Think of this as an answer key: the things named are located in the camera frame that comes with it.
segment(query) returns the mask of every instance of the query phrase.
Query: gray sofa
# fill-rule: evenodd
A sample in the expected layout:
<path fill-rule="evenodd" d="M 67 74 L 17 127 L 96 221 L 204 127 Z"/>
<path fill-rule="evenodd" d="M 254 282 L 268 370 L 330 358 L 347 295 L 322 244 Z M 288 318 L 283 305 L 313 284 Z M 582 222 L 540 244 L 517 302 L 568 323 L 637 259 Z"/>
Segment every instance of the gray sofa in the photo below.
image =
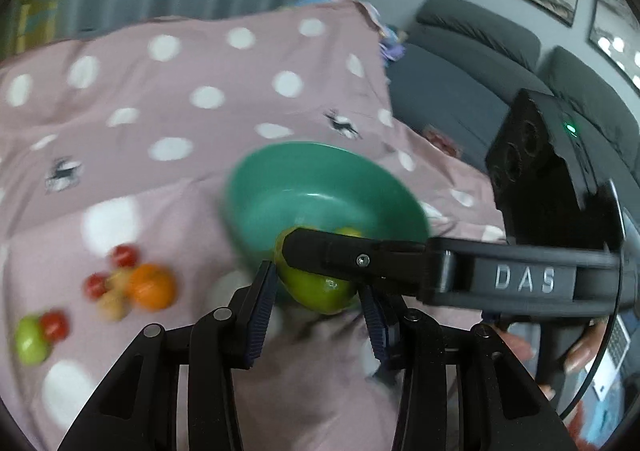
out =
<path fill-rule="evenodd" d="M 462 160 L 484 157 L 520 89 L 550 94 L 533 73 L 540 40 L 464 0 L 427 0 L 410 27 L 406 54 L 387 70 L 396 118 L 452 138 Z"/>
<path fill-rule="evenodd" d="M 620 203 L 640 222 L 640 132 L 631 111 L 596 72 L 562 47 L 552 52 L 542 78 L 574 111 L 596 179 L 612 178 Z"/>
<path fill-rule="evenodd" d="M 640 222 L 638 123 L 596 72 L 556 47 L 536 75 L 540 40 L 464 0 L 427 0 L 408 32 L 406 55 L 387 70 L 396 118 L 418 133 L 441 131 L 486 172 L 487 149 L 520 89 L 553 94 L 573 110 L 598 181 L 612 178 Z"/>

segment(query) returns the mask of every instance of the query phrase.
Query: bed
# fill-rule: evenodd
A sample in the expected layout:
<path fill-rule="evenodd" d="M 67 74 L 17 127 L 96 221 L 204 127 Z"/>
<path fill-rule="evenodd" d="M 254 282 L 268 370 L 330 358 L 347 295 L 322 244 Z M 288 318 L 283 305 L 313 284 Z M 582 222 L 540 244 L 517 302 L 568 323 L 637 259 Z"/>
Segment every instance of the bed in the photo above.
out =
<path fill-rule="evenodd" d="M 0 65 L 0 398 L 37 449 L 58 447 L 145 325 L 193 323 L 250 277 L 218 204 L 231 169 L 258 148 L 345 148 L 404 183 L 434 233 L 504 239 L 488 178 L 392 117 L 378 40 L 362 7 L 344 1 L 216 22 L 158 19 Z M 166 310 L 107 323 L 81 284 L 129 241 L 146 261 L 171 266 L 180 294 Z M 68 313 L 69 338 L 43 364 L 21 365 L 11 345 L 18 320 L 53 307 Z M 460 328 L 479 320 L 428 312 Z M 398 406 L 370 379 L 362 316 L 318 322 L 283 308 L 274 319 L 255 369 L 234 376 L 244 448 L 389 449 Z"/>

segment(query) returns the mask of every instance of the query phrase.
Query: laptop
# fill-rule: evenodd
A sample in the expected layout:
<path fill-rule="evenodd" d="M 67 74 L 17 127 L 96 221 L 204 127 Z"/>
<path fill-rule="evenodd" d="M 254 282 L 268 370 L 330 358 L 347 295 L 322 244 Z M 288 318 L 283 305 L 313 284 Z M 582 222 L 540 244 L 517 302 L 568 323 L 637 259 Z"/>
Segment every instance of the laptop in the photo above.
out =
<path fill-rule="evenodd" d="M 634 257 L 636 263 L 640 263 L 640 229 L 631 218 L 626 209 L 622 210 L 622 220 L 625 228 L 625 253 L 629 257 Z M 635 330 L 635 326 L 631 326 L 631 332 Z M 621 316 L 616 317 L 616 323 L 611 332 L 611 339 L 607 346 L 602 362 L 593 376 L 593 389 L 598 399 L 604 401 L 616 381 L 622 362 L 631 344 L 629 330 Z M 587 372 L 591 370 L 593 360 L 586 365 Z"/>
<path fill-rule="evenodd" d="M 611 386 L 616 382 L 622 361 L 625 359 L 630 344 L 631 337 L 626 330 L 625 323 L 622 317 L 616 316 L 616 323 L 611 332 L 607 351 L 604 352 L 602 362 L 593 376 L 593 383 L 591 383 L 600 401 L 604 401 Z M 591 370 L 593 360 L 585 366 L 587 372 Z"/>

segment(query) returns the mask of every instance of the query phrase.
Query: cable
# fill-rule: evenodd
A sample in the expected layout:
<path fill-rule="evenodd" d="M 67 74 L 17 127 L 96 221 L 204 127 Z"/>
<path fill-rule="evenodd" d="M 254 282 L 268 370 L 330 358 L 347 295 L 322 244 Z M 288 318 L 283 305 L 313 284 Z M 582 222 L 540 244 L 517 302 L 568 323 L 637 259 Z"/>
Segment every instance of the cable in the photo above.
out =
<path fill-rule="evenodd" d="M 578 389 L 578 392 L 575 394 L 572 401 L 569 405 L 564 409 L 564 411 L 560 414 L 560 418 L 564 420 L 569 416 L 569 414 L 574 410 L 574 408 L 580 402 L 580 399 L 585 394 L 589 386 L 591 386 L 591 381 L 593 381 L 593 376 L 598 371 L 598 367 L 600 366 L 600 362 L 604 357 L 604 352 L 607 350 L 609 346 L 609 339 L 611 337 L 611 333 L 613 332 L 613 327 L 616 325 L 616 317 L 618 316 L 618 308 L 620 307 L 620 296 L 622 295 L 622 276 L 623 276 L 623 268 L 625 262 L 625 251 L 623 248 L 620 249 L 620 271 L 618 273 L 618 293 L 616 294 L 616 302 L 613 307 L 613 312 L 609 316 L 609 320 L 607 320 L 607 327 L 604 331 L 604 336 L 602 338 L 602 342 L 600 343 L 600 348 L 598 348 L 598 353 L 596 354 L 596 358 L 593 360 L 593 365 L 591 365 L 591 369 L 589 373 Z"/>

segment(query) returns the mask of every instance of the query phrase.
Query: finger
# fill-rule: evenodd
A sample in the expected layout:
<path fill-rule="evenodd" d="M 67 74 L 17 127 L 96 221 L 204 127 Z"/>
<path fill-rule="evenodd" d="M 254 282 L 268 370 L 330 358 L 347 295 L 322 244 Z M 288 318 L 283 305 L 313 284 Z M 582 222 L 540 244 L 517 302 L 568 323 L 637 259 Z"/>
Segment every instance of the finger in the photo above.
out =
<path fill-rule="evenodd" d="M 580 340 L 571 348 L 564 361 L 564 372 L 572 373 L 586 366 L 598 353 L 607 324 L 598 322 L 585 331 Z"/>
<path fill-rule="evenodd" d="M 545 397 L 548 401 L 556 396 L 556 391 L 548 384 L 542 384 L 540 386 L 540 389 L 542 390 L 542 393 L 545 394 Z"/>
<path fill-rule="evenodd" d="M 498 335 L 502 338 L 502 340 L 507 344 L 513 354 L 518 358 L 519 361 L 528 361 L 532 359 L 536 354 L 533 351 L 531 345 L 522 337 L 510 334 L 508 332 L 503 332 L 500 329 L 494 327 L 494 330 L 498 333 Z"/>

